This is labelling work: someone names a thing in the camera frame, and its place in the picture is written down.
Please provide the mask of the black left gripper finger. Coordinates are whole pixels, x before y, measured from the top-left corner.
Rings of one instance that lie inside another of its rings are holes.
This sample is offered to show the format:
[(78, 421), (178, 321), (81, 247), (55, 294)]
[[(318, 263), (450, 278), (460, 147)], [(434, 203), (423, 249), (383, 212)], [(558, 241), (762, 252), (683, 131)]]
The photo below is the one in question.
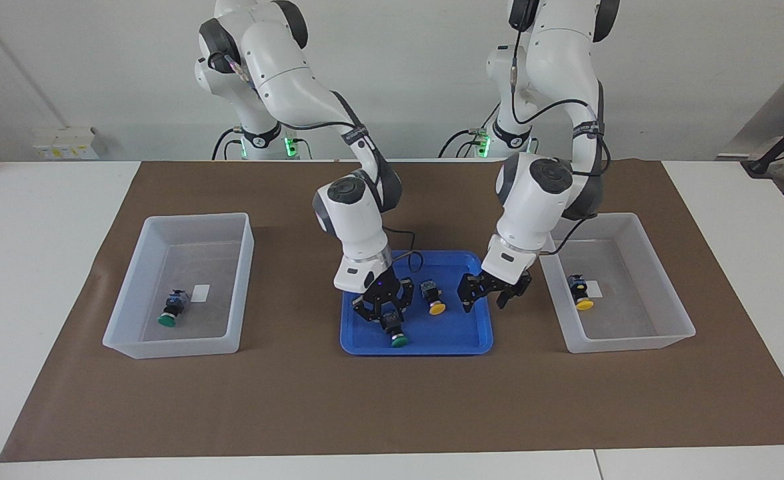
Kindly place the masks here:
[(532, 281), (532, 277), (530, 272), (528, 270), (523, 271), (521, 276), (515, 283), (516, 293), (511, 294), (507, 292), (499, 292), (499, 296), (497, 297), (497, 307), (499, 309), (505, 309), (505, 307), (507, 306), (508, 302), (511, 299), (516, 297), (522, 297), (522, 295), (524, 295), (524, 293), (528, 289), (528, 286), (530, 285), (531, 281)]
[(481, 276), (465, 273), (458, 285), (458, 297), (465, 313), (470, 313), (474, 304), (483, 298), (485, 291), (481, 284)]

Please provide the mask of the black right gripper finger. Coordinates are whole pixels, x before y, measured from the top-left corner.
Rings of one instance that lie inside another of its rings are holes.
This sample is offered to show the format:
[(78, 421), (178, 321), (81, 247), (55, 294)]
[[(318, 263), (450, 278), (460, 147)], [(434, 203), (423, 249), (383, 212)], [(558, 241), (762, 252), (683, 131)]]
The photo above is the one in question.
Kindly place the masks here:
[(353, 312), (366, 322), (377, 324), (383, 322), (383, 302), (379, 299), (356, 297), (353, 300)]
[(395, 309), (401, 320), (404, 320), (405, 311), (413, 300), (414, 289), (413, 280), (400, 280), (400, 294), (395, 299)]

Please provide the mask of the yellow mushroom push button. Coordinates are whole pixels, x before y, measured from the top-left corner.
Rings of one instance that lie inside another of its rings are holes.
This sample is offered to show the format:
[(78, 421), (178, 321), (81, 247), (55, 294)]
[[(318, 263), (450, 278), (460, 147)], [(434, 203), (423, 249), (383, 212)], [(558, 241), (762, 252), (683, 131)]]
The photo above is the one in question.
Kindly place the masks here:
[(584, 276), (581, 274), (569, 275), (567, 285), (576, 310), (584, 312), (594, 306), (593, 300), (588, 295), (588, 282)]
[(419, 289), (423, 300), (425, 300), (428, 306), (429, 314), (439, 315), (446, 310), (446, 304), (444, 304), (441, 298), (443, 291), (438, 286), (438, 283), (432, 279), (427, 279), (419, 284)]

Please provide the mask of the green mushroom push button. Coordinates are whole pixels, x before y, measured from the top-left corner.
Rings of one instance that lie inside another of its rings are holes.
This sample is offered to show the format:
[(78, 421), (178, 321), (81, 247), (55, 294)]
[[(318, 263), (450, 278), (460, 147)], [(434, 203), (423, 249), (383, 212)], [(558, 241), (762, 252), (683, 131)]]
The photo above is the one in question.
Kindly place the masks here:
[(409, 339), (403, 332), (403, 319), (399, 312), (386, 312), (380, 319), (380, 325), (390, 338), (390, 346), (403, 347), (409, 343)]
[(182, 289), (173, 289), (167, 295), (165, 306), (161, 311), (160, 316), (157, 317), (158, 324), (170, 328), (175, 327), (178, 316), (187, 308), (189, 301), (190, 297), (188, 297), (186, 291), (183, 291)]

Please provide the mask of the blue plastic tray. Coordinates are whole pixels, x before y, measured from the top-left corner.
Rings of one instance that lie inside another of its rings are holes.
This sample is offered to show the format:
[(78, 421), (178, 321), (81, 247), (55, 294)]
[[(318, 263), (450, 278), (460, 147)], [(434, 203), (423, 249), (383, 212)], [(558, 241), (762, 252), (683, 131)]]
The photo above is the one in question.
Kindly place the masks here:
[[(351, 304), (355, 293), (341, 295), (340, 344), (344, 351), (357, 356), (448, 356), (481, 355), (493, 345), (489, 305), (478, 301), (466, 313), (457, 288), (462, 276), (479, 271), (481, 260), (468, 250), (423, 250), (423, 258), (413, 264), (398, 259), (394, 264), (396, 277), (410, 277), (414, 284), (413, 301), (404, 312), (402, 331), (408, 344), (394, 347), (391, 337), (379, 323), (369, 323), (356, 313)], [(420, 283), (432, 280), (440, 289), (446, 310), (432, 315), (423, 298)]]

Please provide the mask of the brown paper table mat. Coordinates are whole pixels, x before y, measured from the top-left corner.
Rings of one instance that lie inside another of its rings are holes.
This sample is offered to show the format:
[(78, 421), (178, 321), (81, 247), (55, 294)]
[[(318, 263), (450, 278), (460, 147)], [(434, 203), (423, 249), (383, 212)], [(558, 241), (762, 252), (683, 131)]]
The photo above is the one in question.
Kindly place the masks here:
[[(145, 162), (0, 461), (784, 444), (784, 377), (658, 162), (605, 176), (636, 213), (696, 335), (568, 353), (538, 267), (489, 305), (475, 357), (355, 357), (339, 344), (341, 257), (313, 192), (344, 163)], [(255, 238), (240, 350), (131, 359), (103, 346), (148, 217), (245, 212)]]

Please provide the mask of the translucent white plastic box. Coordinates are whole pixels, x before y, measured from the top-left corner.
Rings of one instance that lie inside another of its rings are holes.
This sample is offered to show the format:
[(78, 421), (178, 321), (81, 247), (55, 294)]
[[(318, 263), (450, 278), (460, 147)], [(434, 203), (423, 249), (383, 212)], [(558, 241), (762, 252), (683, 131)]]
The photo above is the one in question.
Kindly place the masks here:
[[(539, 264), (571, 353), (662, 349), (696, 333), (638, 216), (602, 213), (582, 225), (560, 219)], [(602, 298), (575, 309), (569, 275), (599, 282)]]
[[(254, 246), (246, 213), (147, 218), (103, 346), (134, 359), (236, 352)], [(206, 303), (190, 302), (194, 285), (210, 285)], [(186, 291), (189, 303), (170, 328), (157, 317), (173, 289)]]

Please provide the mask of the black pole stand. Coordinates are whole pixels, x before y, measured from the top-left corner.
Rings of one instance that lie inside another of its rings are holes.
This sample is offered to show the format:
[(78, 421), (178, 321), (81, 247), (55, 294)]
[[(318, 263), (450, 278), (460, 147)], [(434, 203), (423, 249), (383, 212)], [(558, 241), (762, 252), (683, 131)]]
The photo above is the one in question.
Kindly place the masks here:
[(740, 161), (739, 164), (749, 176), (762, 177), (767, 173), (773, 162), (779, 160), (784, 160), (784, 135), (779, 140), (776, 140), (768, 150), (761, 152), (757, 159)]

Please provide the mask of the white wall outlet box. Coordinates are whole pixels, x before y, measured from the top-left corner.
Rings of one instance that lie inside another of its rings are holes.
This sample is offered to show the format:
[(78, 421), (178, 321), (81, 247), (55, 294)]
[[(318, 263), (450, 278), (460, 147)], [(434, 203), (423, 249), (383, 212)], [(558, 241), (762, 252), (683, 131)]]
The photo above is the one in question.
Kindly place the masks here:
[(55, 142), (59, 137), (59, 130), (51, 128), (32, 128), (31, 136), (31, 146), (35, 149), (41, 160), (63, 160), (63, 153), (60, 148), (55, 146)]
[(60, 131), (55, 147), (63, 160), (98, 161), (104, 150), (93, 127), (69, 127)]

